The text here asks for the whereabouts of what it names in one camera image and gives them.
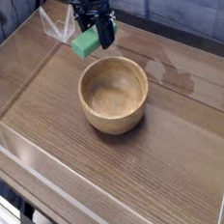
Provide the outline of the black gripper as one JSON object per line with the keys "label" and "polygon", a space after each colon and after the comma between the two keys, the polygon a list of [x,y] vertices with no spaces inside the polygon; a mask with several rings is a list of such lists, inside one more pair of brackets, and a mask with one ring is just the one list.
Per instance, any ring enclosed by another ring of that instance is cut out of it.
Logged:
{"label": "black gripper", "polygon": [[85,32],[96,24],[100,45],[103,49],[109,48],[115,40],[115,27],[111,19],[112,9],[109,1],[70,0],[74,18],[81,31]]}

